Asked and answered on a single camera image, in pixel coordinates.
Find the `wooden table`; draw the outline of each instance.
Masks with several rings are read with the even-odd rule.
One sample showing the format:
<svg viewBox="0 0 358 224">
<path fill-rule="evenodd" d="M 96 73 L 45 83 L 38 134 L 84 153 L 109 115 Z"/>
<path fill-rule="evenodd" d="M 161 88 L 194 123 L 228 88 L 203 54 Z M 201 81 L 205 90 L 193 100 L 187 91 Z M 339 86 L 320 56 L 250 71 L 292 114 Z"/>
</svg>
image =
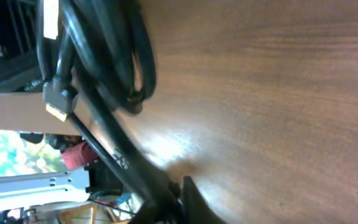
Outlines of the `wooden table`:
<svg viewBox="0 0 358 224">
<path fill-rule="evenodd" d="M 142 1 L 158 86 L 124 118 L 228 223 L 358 223 L 358 0 Z"/>
</svg>

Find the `wooden surface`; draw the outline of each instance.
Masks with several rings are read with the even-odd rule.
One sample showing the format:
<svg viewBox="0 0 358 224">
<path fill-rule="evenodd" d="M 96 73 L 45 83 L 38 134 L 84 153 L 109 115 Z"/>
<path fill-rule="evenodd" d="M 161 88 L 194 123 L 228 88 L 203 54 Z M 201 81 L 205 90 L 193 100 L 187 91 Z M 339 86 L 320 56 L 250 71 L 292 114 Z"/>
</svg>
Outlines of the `wooden surface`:
<svg viewBox="0 0 358 224">
<path fill-rule="evenodd" d="M 358 0 L 142 5 L 148 157 L 228 223 L 358 223 Z"/>
</svg>

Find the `white label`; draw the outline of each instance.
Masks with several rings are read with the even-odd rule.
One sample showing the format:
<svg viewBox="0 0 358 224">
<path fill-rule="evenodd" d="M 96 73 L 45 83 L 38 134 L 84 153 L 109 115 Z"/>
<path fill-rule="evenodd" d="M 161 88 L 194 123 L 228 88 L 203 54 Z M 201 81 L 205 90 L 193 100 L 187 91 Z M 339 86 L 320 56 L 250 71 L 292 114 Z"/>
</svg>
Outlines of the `white label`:
<svg viewBox="0 0 358 224">
<path fill-rule="evenodd" d="M 58 18 L 59 0 L 44 0 L 44 37 L 56 40 Z"/>
</svg>

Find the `wood grain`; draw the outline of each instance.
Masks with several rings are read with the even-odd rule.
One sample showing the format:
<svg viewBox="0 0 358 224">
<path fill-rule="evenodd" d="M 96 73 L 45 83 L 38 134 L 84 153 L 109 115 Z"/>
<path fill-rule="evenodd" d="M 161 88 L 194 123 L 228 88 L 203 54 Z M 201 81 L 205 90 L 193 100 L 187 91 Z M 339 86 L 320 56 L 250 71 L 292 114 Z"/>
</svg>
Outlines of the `wood grain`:
<svg viewBox="0 0 358 224">
<path fill-rule="evenodd" d="M 358 1 L 142 1 L 158 86 L 123 117 L 228 223 L 358 223 Z"/>
</svg>

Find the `red cloth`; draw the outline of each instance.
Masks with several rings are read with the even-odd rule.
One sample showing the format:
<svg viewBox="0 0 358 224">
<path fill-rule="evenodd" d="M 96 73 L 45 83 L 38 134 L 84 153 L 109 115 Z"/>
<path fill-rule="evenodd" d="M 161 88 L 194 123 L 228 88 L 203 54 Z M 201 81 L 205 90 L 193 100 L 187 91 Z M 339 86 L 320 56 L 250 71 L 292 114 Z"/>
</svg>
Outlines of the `red cloth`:
<svg viewBox="0 0 358 224">
<path fill-rule="evenodd" d="M 86 142 L 83 142 L 66 148 L 62 153 L 62 157 L 67 169 L 75 169 L 93 162 L 98 158 L 98 155 Z"/>
</svg>

